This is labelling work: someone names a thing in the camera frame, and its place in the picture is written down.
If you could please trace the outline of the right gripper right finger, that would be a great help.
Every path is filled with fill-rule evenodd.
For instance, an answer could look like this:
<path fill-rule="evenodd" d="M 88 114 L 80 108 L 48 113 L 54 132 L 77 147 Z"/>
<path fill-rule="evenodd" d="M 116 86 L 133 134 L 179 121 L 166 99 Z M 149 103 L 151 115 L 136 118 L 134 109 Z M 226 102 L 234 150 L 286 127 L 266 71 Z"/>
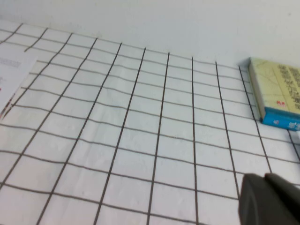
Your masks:
<path fill-rule="evenodd" d="M 274 189 L 288 212 L 300 223 L 300 189 L 275 173 L 266 173 L 264 178 Z"/>

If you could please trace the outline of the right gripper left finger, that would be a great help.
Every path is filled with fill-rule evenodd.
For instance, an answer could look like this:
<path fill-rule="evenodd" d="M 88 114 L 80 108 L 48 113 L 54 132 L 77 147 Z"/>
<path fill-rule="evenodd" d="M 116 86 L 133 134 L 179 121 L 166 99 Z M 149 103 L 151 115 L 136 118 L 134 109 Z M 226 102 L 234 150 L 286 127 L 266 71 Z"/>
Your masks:
<path fill-rule="evenodd" d="M 242 225 L 296 225 L 298 223 L 265 178 L 253 173 L 243 176 L 239 218 Z"/>

